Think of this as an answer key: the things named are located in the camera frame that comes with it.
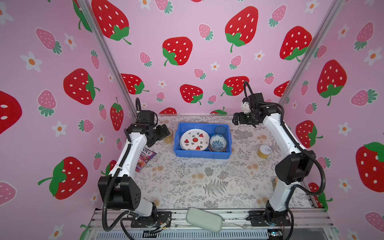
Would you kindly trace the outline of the amber glass cup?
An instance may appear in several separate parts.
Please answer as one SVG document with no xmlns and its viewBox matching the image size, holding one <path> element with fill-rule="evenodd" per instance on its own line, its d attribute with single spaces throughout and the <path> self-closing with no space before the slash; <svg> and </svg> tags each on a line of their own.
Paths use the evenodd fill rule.
<svg viewBox="0 0 384 240">
<path fill-rule="evenodd" d="M 164 138 L 166 144 L 171 144 L 174 141 L 174 132 L 172 129 L 169 129 L 170 134 Z"/>
</svg>

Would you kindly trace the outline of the green glass cup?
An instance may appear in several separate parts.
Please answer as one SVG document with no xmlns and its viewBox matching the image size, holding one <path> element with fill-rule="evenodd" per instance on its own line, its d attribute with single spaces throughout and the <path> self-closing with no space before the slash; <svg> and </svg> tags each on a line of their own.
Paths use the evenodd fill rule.
<svg viewBox="0 0 384 240">
<path fill-rule="evenodd" d="M 226 135 L 226 133 L 227 133 L 227 127 L 225 127 L 225 126 L 216 126 L 215 127 L 215 134 L 216 135 L 223 135 L 223 136 L 225 136 Z"/>
</svg>

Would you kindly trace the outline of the blue white bottom bowl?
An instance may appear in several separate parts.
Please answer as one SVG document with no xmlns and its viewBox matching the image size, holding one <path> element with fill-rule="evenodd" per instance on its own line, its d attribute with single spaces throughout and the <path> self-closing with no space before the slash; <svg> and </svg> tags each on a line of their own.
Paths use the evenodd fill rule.
<svg viewBox="0 0 384 240">
<path fill-rule="evenodd" d="M 215 134 L 210 137 L 209 149 L 212 152 L 225 152 L 228 146 L 228 141 L 225 136 Z"/>
</svg>

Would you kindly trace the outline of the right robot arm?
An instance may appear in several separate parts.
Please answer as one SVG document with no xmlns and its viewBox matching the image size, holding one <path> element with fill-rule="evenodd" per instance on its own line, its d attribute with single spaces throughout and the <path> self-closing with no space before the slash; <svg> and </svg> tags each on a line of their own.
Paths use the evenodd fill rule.
<svg viewBox="0 0 384 240">
<path fill-rule="evenodd" d="M 283 152 L 283 159 L 275 166 L 278 180 L 274 193 L 267 201 L 264 213 L 250 215 L 248 220 L 279 227 L 283 226 L 283 220 L 290 220 L 290 231 L 285 237 L 289 240 L 295 226 L 294 215 L 289 207 L 293 193 L 300 189 L 310 196 L 320 196 L 326 187 L 326 175 L 317 161 L 315 153 L 306 150 L 287 127 L 284 121 L 285 109 L 282 105 L 266 103 L 262 93 L 254 93 L 248 82 L 244 82 L 244 94 L 243 101 L 249 104 L 249 110 L 234 113 L 233 124 L 253 127 L 263 124 L 272 133 Z M 311 192 L 300 184 L 309 175 L 312 166 L 318 168 L 321 176 L 321 184 L 316 192 Z"/>
</svg>

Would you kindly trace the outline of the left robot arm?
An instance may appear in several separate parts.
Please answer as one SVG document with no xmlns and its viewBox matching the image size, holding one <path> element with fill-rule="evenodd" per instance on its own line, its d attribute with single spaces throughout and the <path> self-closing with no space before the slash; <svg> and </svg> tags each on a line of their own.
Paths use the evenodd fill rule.
<svg viewBox="0 0 384 240">
<path fill-rule="evenodd" d="M 158 125 L 158 116 L 142 110 L 136 99 L 135 121 L 124 130 L 126 143 L 117 164 L 105 177 L 100 177 L 98 188 L 103 199 L 102 227 L 111 231 L 117 224 L 136 220 L 153 227 L 160 223 L 155 203 L 142 199 L 141 189 L 134 181 L 137 163 L 145 147 L 153 146 L 171 133 L 166 125 Z"/>
</svg>

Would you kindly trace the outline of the blue plastic bin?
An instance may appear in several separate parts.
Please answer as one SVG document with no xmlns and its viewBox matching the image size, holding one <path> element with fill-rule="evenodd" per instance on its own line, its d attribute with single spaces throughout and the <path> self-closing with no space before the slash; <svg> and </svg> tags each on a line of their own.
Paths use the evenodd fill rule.
<svg viewBox="0 0 384 240">
<path fill-rule="evenodd" d="M 228 146 L 225 152 L 212 152 L 209 147 L 205 151 L 186 151 L 182 150 L 180 146 L 180 138 L 183 133 L 191 129 L 201 129 L 206 131 L 209 136 L 215 135 L 216 126 L 225 126 L 227 127 L 227 133 L 225 138 L 228 141 Z M 181 158 L 203 158 L 203 159 L 220 159 L 227 160 L 232 154 L 232 136 L 229 125 L 222 124 L 202 124 L 202 123 L 179 123 L 178 129 L 175 133 L 175 145 L 174 152 L 177 157 Z"/>
</svg>

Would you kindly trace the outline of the purple snack packet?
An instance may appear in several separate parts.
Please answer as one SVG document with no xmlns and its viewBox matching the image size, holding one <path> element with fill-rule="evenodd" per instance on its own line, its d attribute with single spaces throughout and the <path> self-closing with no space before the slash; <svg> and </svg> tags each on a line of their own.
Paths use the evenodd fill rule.
<svg viewBox="0 0 384 240">
<path fill-rule="evenodd" d="M 138 163 L 136 165 L 136 172 L 140 172 L 141 169 L 153 158 L 157 155 L 156 152 L 151 151 L 147 148 L 143 148 L 142 152 L 140 153 Z"/>
</svg>

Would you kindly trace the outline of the yellow can white lid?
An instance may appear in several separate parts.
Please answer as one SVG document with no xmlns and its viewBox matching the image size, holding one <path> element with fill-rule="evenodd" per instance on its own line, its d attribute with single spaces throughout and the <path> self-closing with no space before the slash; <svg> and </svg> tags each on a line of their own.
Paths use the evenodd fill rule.
<svg viewBox="0 0 384 240">
<path fill-rule="evenodd" d="M 257 155 L 261 159 L 267 159 L 270 156 L 271 152 L 272 152 L 271 147 L 269 145 L 263 144 L 263 145 L 260 145 Z"/>
</svg>

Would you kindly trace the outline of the yellow blue sponge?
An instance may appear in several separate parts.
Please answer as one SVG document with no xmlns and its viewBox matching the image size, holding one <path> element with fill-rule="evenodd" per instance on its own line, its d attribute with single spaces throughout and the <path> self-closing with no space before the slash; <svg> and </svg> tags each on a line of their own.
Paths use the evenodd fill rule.
<svg viewBox="0 0 384 240">
<path fill-rule="evenodd" d="M 273 190 L 275 190 L 275 189 L 276 189 L 276 186 L 277 186 L 277 182 L 278 182 L 278 177 L 274 177 L 274 178 L 272 179 Z"/>
</svg>

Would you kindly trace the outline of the grey-green pouch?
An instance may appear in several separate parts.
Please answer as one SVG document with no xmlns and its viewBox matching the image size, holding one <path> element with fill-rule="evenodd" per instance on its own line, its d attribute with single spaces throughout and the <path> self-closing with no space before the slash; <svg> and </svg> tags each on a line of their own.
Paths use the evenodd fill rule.
<svg viewBox="0 0 384 240">
<path fill-rule="evenodd" d="M 220 215 L 216 215 L 197 208 L 188 209 L 186 214 L 186 221 L 192 226 L 213 233 L 219 233 L 223 226 L 223 219 Z"/>
</svg>

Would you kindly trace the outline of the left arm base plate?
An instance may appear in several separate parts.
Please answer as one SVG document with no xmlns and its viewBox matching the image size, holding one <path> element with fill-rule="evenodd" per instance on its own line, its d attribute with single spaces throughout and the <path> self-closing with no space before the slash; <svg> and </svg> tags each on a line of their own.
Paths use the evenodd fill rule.
<svg viewBox="0 0 384 240">
<path fill-rule="evenodd" d="M 172 222 L 172 212 L 160 211 L 153 213 L 149 217 L 138 217 L 131 221 L 131 228 L 157 228 L 160 225 L 166 224 L 165 227 L 170 227 Z"/>
</svg>

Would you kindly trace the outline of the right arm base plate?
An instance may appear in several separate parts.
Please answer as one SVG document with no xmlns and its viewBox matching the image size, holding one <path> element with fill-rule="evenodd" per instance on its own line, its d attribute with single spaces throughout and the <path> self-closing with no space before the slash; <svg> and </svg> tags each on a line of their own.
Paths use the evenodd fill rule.
<svg viewBox="0 0 384 240">
<path fill-rule="evenodd" d="M 290 227 L 291 221 L 287 211 L 275 212 L 265 209 L 264 211 L 249 211 L 246 217 L 253 227 Z"/>
</svg>

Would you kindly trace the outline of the aluminium front rail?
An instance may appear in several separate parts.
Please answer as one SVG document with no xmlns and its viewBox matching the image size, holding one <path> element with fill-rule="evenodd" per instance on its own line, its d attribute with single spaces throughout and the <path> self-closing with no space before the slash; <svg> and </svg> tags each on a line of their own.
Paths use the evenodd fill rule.
<svg viewBox="0 0 384 240">
<path fill-rule="evenodd" d="M 291 209 L 285 216 L 266 222 L 263 209 L 211 209 L 193 208 L 157 211 L 158 221 L 150 223 L 149 217 L 128 216 L 124 222 L 127 230 L 154 229 L 166 225 L 167 230 L 207 230 L 219 233 L 224 230 L 249 229 L 329 229 L 334 225 L 323 209 Z"/>
</svg>

